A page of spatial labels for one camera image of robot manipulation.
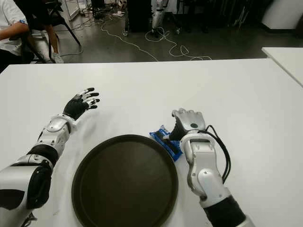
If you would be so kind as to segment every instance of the white shirt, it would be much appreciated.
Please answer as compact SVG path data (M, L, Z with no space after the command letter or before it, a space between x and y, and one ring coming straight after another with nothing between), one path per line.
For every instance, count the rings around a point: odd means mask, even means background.
M0 0L0 30L4 30L16 22L27 24L26 18L14 0ZM0 49L20 55L21 40L0 40Z

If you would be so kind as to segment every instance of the white cable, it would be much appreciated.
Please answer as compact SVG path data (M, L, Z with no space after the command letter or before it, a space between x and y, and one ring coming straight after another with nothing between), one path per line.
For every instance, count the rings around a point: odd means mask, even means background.
M83 53L83 47L80 46L80 48L81 48L81 50L80 50L80 52L78 52L78 53L66 53L66 54L62 54L62 55L60 55L60 56L61 56L61 57L65 57L65 56L71 56L71 55L78 55L78 54L81 54L81 53Z
M116 38L120 39L122 42L124 42L124 43L126 43L126 44L133 45L133 46L137 47L137 49L138 49L139 51L142 51L142 52L144 52L144 53L147 53L147 54L148 54L149 56L151 56L155 61L158 61L158 59L157 59L155 56L153 56L151 53L148 53L148 52L145 51L145 50L142 50L138 45L133 44L133 43L130 43L130 42L127 42L127 41L123 40L123 39L122 39L120 36L118 36L118 35L110 34L109 31L107 31L106 29L103 29L103 26L104 26L104 25L101 26L101 30L102 30L103 32L107 32L108 35L113 36L113 37L116 37Z
M204 60L203 58L208 58L208 59L211 60L211 58L210 58L209 56L197 56L197 57L195 57L195 56L190 56L190 55L188 55L188 54L189 54L189 50L188 50L188 48L186 48L184 45L181 45L181 46L180 46L180 52L181 52L180 55L172 54L171 51L172 51L178 44L177 44L176 42L171 41L171 40L169 40L169 39L167 38L167 37L169 36L169 34L170 34L170 31L165 32L163 27L158 27L158 29L161 29L161 30L162 30L162 34L158 31L158 33L161 35L161 38L160 38L159 40L151 40L151 39L147 38L147 35L148 35L150 32L152 32L152 31L149 31L149 32L147 32L147 33L145 34L145 39L146 39L147 41L149 41L149 42L160 42L160 41L162 41L162 40L166 40L166 41L168 41L168 42L174 44L174 45L170 48L170 50L169 50L169 54L170 54L171 56L173 56L173 57L182 57L182 56L186 56L186 57L191 58L190 61L193 60L193 59Z

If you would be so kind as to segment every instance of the white sneaker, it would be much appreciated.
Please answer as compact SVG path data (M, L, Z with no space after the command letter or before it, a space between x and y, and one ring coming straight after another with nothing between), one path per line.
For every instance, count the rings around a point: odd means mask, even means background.
M58 54L58 53L53 53L52 58L54 59L56 64L63 64L64 63L60 54Z

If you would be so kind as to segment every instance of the wheel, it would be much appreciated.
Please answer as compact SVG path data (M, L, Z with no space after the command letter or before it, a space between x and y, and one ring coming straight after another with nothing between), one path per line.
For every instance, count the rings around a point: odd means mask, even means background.
M181 30L182 30L181 28L177 28L177 29L176 29L176 33L177 33L178 35L181 34Z
M122 34L123 34L123 36L128 36L128 31L124 30Z

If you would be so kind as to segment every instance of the white wall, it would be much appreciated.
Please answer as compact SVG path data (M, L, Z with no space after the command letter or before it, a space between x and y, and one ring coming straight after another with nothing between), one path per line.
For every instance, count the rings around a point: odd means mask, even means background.
M270 29L293 29L303 14L303 0L275 0L262 23Z

